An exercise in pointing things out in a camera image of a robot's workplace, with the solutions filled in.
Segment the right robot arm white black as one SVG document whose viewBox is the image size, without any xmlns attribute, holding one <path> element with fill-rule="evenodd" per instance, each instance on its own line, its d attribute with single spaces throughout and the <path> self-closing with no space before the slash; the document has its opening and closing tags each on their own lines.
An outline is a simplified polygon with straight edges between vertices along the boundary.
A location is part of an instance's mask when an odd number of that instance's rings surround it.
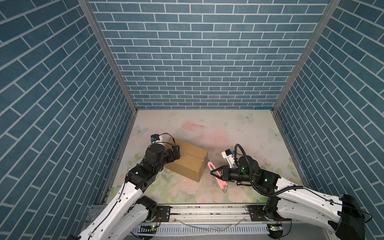
<svg viewBox="0 0 384 240">
<path fill-rule="evenodd" d="M 267 197 L 263 211 L 268 220 L 299 220 L 328 230 L 340 240 L 365 239 L 365 224 L 372 217 L 353 196 L 332 196 L 299 186 L 260 168 L 250 156 L 226 158 L 228 165 L 210 166 L 211 175 L 222 182 L 251 187 Z"/>
</svg>

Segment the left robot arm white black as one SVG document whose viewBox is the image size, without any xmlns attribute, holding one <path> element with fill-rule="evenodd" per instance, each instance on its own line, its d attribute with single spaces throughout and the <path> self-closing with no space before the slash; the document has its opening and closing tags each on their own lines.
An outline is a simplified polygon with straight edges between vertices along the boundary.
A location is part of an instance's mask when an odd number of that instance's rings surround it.
<svg viewBox="0 0 384 240">
<path fill-rule="evenodd" d="M 153 220 L 157 202 L 143 193 L 155 181 L 164 166 L 180 159 L 180 146 L 149 145 L 142 161 L 132 168 L 113 200 L 99 216 L 77 236 L 68 240 L 122 240 L 142 222 Z"/>
</svg>

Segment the brown cardboard express box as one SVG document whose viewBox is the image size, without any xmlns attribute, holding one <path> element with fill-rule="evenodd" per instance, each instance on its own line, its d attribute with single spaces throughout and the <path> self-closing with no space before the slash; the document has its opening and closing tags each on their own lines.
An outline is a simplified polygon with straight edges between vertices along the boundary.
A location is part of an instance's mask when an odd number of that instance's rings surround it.
<svg viewBox="0 0 384 240">
<path fill-rule="evenodd" d="M 165 168 L 199 182 L 207 166 L 209 151 L 179 139 L 175 139 L 175 142 L 180 147 L 181 157 L 166 164 Z"/>
</svg>

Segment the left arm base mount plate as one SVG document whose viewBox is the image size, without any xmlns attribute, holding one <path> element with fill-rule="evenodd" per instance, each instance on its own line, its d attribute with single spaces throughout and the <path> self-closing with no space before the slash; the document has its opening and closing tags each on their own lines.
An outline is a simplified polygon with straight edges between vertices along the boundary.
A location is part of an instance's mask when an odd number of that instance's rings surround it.
<svg viewBox="0 0 384 240">
<path fill-rule="evenodd" d="M 149 220 L 151 222 L 169 222 L 171 215 L 171 206 L 160 205 L 149 210 Z"/>
</svg>

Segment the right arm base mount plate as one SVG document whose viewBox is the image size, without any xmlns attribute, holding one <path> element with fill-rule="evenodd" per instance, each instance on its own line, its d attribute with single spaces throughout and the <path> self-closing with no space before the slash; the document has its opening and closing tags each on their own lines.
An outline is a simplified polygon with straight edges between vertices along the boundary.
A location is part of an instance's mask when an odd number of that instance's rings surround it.
<svg viewBox="0 0 384 240">
<path fill-rule="evenodd" d="M 246 209 L 249 212 L 249 215 L 250 215 L 250 218 L 251 218 L 252 222 L 270 221 L 266 217 L 266 213 L 264 211 L 264 207 L 265 207 L 265 205 L 261 205 L 261 204 L 246 206 Z"/>
</svg>

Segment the pink utility knife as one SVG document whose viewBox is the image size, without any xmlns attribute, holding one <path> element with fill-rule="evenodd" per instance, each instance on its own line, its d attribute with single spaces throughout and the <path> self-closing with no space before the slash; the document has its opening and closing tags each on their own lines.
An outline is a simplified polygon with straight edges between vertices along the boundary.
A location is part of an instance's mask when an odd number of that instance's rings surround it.
<svg viewBox="0 0 384 240">
<path fill-rule="evenodd" d="M 226 193 L 228 190 L 228 184 L 221 179 L 222 175 L 218 171 L 216 171 L 217 168 L 214 166 L 214 164 L 212 162 L 208 162 L 208 167 L 211 171 L 210 172 L 211 175 L 216 178 L 216 181 L 217 181 L 219 187 L 221 188 L 221 190 L 224 193 Z"/>
</svg>

